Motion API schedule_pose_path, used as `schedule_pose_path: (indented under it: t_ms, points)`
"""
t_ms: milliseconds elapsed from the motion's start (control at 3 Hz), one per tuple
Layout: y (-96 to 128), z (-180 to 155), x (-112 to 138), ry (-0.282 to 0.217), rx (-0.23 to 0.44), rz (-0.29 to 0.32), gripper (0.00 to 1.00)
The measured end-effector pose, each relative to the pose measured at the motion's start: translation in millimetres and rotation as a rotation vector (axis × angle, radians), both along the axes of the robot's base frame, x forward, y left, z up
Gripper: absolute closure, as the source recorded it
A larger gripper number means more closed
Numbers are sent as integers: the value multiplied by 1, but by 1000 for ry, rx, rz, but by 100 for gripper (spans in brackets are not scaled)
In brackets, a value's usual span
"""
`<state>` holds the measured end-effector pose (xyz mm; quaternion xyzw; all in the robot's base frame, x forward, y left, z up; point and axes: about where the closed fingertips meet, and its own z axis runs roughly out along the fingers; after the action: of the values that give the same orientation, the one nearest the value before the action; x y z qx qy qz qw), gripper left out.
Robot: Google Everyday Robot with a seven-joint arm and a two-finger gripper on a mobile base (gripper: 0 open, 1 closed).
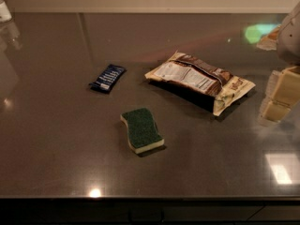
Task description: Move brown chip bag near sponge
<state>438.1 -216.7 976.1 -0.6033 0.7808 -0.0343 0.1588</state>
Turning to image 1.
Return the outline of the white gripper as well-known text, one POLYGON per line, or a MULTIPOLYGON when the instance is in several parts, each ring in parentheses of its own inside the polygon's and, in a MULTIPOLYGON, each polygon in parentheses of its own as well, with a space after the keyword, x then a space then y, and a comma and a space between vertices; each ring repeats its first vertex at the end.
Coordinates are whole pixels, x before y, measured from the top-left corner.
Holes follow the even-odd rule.
POLYGON ((288 67, 279 73, 279 77, 272 94, 272 100, 265 99, 261 106, 261 117, 278 122, 300 100, 300 2, 285 17, 277 35, 278 57, 288 64, 288 67))

